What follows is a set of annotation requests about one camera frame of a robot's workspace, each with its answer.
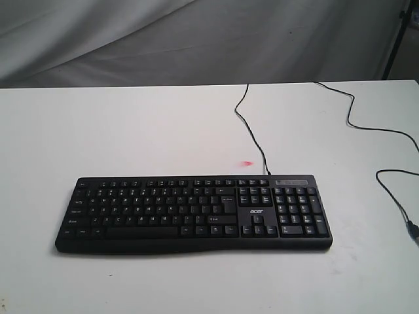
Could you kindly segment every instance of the keyboard cable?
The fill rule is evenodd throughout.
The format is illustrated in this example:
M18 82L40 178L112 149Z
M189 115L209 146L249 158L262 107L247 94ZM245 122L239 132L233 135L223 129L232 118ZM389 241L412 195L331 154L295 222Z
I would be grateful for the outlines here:
M244 123L244 125L246 126L247 130L250 133L250 136L253 140L253 142L255 143L255 145L257 146L257 148L259 149L259 151L262 154L262 159L263 159L263 166L266 169L266 172L268 173L268 175L272 175L268 169L268 165L266 164L266 157L264 155L263 149L261 148L261 146L258 144L258 142L256 141L256 138L249 126L249 124L247 123L246 119L237 111L238 106L242 103L242 101L244 100L244 98L247 95L247 91L249 90L249 84L246 85L246 90L244 91L243 97L241 98L241 100L237 103L236 108L234 108L234 112L236 113L236 115L240 118L240 120Z
M405 132L397 131L397 130L391 130L391 129L383 129L383 128L366 128L364 126L357 126L357 125L351 123L350 122L350 115L351 115L351 111L352 111L352 106L355 102L355 96L353 94L350 94L348 92L343 92L342 90L337 90L335 88L328 87L327 85L324 85L323 83L320 83L320 82L313 82L313 83L317 84L318 86L321 86L323 88L326 88L328 90L331 90L333 92L340 93L340 94L346 95L346 96L351 98L351 104L349 106L348 114L346 116L346 125L347 126L349 126L351 128L359 129L359 130L384 131L384 132L398 133L398 134L404 135L404 136L408 137L413 142L413 145L416 147L416 149L419 153L418 144L416 143L416 141L414 140L414 138L412 136L410 136L409 134L407 134ZM386 173L386 172L406 173L408 175L416 175L416 176L419 176L419 173L411 172L411 171L407 171L407 170L402 170L402 169L381 169L381 170L378 170L375 173L375 179L378 181L380 186L388 193L388 195L390 195L390 197L393 199L395 204L398 206L398 208L399 208L399 210L400 210L400 212L403 216L403 219L405 220L406 227L407 227L407 230L408 230L410 236L413 238L413 240L415 240L417 243L419 243L419 226L415 225L410 220L410 218L407 215L403 206L400 204L400 202L397 200L397 198L395 198L395 196L390 191L390 189L380 180L380 177L378 176L380 173Z

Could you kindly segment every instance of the key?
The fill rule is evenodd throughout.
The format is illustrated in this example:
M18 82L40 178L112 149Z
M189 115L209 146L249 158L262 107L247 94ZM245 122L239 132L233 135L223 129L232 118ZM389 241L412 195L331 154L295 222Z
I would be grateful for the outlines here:
M313 213L321 214L321 207L320 207L319 199L316 196L310 196L309 200L312 206Z
M215 195L234 195L234 188L216 188Z
M227 237L237 237L238 236L237 226L225 226L224 233Z
M264 236L263 226L254 226L254 229L255 229L255 236L256 237L263 237Z
M325 223L325 220L323 219L323 217L322 216L314 216L314 221L316 222L317 231L319 232L319 234L321 234L323 236L327 235L326 223Z
M108 228L107 239L165 239L177 237L176 227Z
M224 212L226 214L236 213L236 200L232 196L221 196L221 203L224 205Z
M211 236L219 237L223 235L223 229L220 226L211 226Z
M301 226L281 226L281 231L284 236L300 236L302 235Z
M236 216L208 216L208 224L236 224Z
M278 237L278 232L275 226L266 226L266 234L268 237Z
M252 226L242 226L242 236L243 237L252 237L253 236Z
M208 236L208 227L207 226L196 226L195 227L195 234L199 237Z
M252 216L251 221L253 224L263 224L263 216Z

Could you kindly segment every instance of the space bar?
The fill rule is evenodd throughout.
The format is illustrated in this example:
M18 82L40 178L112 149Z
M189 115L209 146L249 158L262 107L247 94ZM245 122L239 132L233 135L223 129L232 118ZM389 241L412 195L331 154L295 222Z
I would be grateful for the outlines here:
M108 239L162 239L177 237L177 227L108 228Z

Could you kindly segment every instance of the table surface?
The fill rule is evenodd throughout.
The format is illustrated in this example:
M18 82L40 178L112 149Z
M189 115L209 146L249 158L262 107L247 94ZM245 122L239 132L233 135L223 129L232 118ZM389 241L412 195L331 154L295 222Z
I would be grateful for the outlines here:
M353 123L419 139L414 81L329 85L356 96ZM418 172L419 156L401 135L346 126L350 99L311 83L251 85L240 112L272 173L315 176L327 252L55 250L79 177L260 174L233 112L244 89L0 90L0 313L416 313L419 247L374 174ZM382 179L419 222L418 178Z

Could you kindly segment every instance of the shift key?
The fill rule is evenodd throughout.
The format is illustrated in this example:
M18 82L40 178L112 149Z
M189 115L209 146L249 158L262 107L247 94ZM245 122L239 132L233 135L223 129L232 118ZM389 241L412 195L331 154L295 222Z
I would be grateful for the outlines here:
M236 216L208 216L208 224L236 224Z

